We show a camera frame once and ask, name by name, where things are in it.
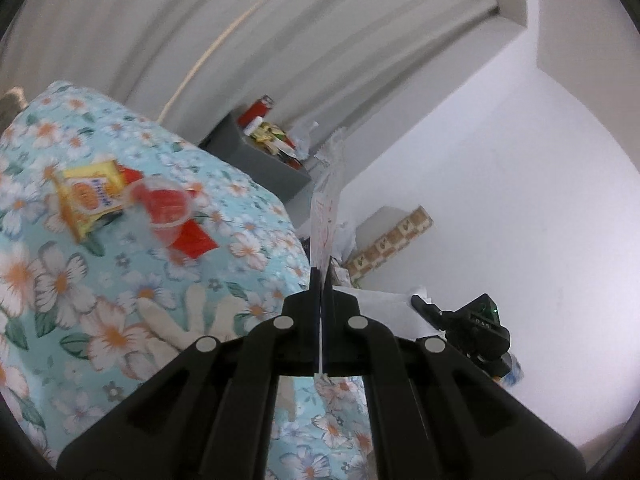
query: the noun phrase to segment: white flower pattern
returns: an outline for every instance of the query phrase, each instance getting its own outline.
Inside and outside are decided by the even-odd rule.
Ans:
[[[338,425],[338,422],[331,413],[327,413],[325,416],[317,415],[311,422],[316,428],[324,431],[322,440],[329,448],[334,449],[347,442],[347,437],[344,436],[340,430],[340,425]]]
[[[180,181],[204,213],[196,220],[220,247],[198,259],[174,248],[149,250],[120,232],[121,221],[76,244],[52,177],[102,160]],[[50,463],[113,407],[105,384],[134,392],[197,338],[231,340],[277,316],[308,279],[293,227],[271,193],[151,121],[66,83],[51,86],[0,136],[0,199],[5,206],[11,200],[0,210],[0,228],[4,213],[17,211],[0,234],[0,393]],[[312,424],[326,405],[313,380],[291,384],[287,410],[273,424],[278,445],[268,478],[331,472],[343,480],[333,457],[350,452],[349,463],[364,452],[351,431],[362,406],[337,399],[343,411],[335,423],[349,440],[331,449],[322,440],[327,431]],[[311,452],[296,448],[302,445]],[[285,473],[287,452],[304,470]]]
[[[155,301],[170,310],[176,307],[174,294],[171,290],[162,286],[162,278],[157,274],[150,273],[147,276],[143,276],[139,271],[132,270],[125,274],[122,279],[132,287],[131,290],[121,292],[117,300],[117,303],[127,314],[133,312],[133,307],[140,298]]]
[[[348,410],[361,400],[358,384],[350,378],[316,376],[315,386],[331,410]]]
[[[66,416],[62,427],[68,434],[84,433],[105,415],[102,408],[90,405],[89,395],[84,390],[62,391],[59,396],[51,399],[51,403]]]
[[[131,367],[130,354],[146,351],[145,343],[149,334],[141,324],[127,326],[126,317],[121,307],[109,303],[105,298],[98,298],[95,309],[81,316],[80,325],[91,336],[87,353],[96,371],[118,365],[125,376],[137,378]]]
[[[46,211],[44,202],[35,183],[23,186],[13,182],[2,190],[0,195],[0,228],[5,236],[17,240],[22,235],[24,223],[36,223]]]
[[[87,275],[84,256],[72,254],[68,260],[55,242],[47,242],[33,263],[35,273],[35,306],[38,312],[57,307],[56,323],[69,328],[78,323],[78,315],[95,306],[93,291],[80,283]]]
[[[367,457],[355,455],[351,459],[347,480],[370,480],[376,478],[378,472],[369,464]]]

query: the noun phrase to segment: yellow snack package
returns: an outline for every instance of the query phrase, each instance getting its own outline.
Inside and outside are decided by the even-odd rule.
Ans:
[[[84,241],[98,220],[123,209],[126,182],[114,160],[59,171],[55,185],[60,214],[76,242]]]

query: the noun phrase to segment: clutter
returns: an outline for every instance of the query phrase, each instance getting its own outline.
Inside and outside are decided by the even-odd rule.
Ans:
[[[279,150],[277,155],[271,155],[264,144],[247,137],[238,127],[237,118],[236,112],[227,114],[199,147],[243,171],[283,203],[292,200],[311,183],[311,176],[298,160]]]
[[[337,286],[353,287],[349,271],[341,267],[335,258],[331,258],[331,283]]]
[[[262,123],[251,132],[250,137],[263,150],[277,156],[285,164],[296,170],[302,167],[302,164],[296,158],[296,151],[287,134],[275,124]]]

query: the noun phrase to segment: light blue blanket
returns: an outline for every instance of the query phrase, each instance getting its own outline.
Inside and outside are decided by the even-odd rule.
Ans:
[[[220,247],[147,250],[119,221],[75,244],[52,174],[113,158],[194,190]],[[308,276],[273,194],[95,91],[54,83],[0,137],[0,393],[53,464],[197,337],[247,334]],[[358,378],[282,379],[267,478],[366,479],[371,451]]]

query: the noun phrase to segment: white wall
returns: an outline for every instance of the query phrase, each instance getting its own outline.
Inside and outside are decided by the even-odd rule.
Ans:
[[[620,0],[540,0],[538,58],[640,169],[640,34]]]
[[[424,163],[397,158],[396,192],[379,197],[423,205],[434,227],[362,284],[424,284],[445,309],[487,292],[526,373],[513,393],[580,445],[626,420],[640,397],[640,174],[537,69],[454,145],[443,126],[417,126],[405,155]]]
[[[380,198],[396,193],[404,168],[434,163],[411,149],[423,128],[433,132],[430,142],[455,146],[536,66],[539,1],[498,0],[498,5],[527,27],[503,16],[486,20],[416,71],[351,132],[345,145],[347,184],[340,196],[344,206],[338,214],[358,225],[388,205]]]

